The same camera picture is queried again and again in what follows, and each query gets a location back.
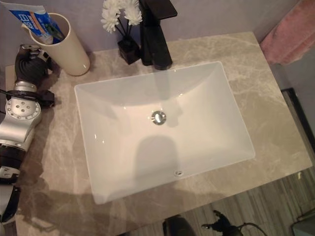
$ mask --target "towel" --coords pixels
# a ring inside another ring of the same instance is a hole
[[[260,47],[269,64],[290,64],[315,45],[315,0],[301,0],[273,28]]]

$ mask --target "wooden floor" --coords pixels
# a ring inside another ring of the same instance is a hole
[[[216,221],[212,211],[225,214],[236,226],[244,222],[258,224],[268,236],[290,236],[296,218],[315,207],[315,168],[279,179],[261,187],[222,199],[181,214],[197,236],[219,236],[200,225]],[[261,236],[254,227],[243,229],[244,236]],[[130,232],[131,236],[163,236],[162,222]]]

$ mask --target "toothpaste tube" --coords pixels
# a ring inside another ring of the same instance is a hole
[[[58,25],[50,18],[43,6],[5,3],[2,1],[0,1],[0,3],[26,25],[44,44],[60,42],[60,40],[53,37],[46,28],[46,26],[51,26],[61,33]]]

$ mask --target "sink drain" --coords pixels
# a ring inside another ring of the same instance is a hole
[[[156,125],[162,125],[166,122],[166,114],[162,111],[153,112],[151,115],[151,120]]]

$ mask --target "vanity top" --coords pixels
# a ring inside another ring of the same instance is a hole
[[[127,65],[118,50],[90,54],[79,77],[52,74],[43,87],[56,105],[42,121],[23,162],[16,214],[18,235],[103,236],[160,221],[310,167],[298,129],[252,32],[168,43],[172,68],[221,61],[256,157],[97,205],[91,193],[77,84],[153,72],[141,60]]]

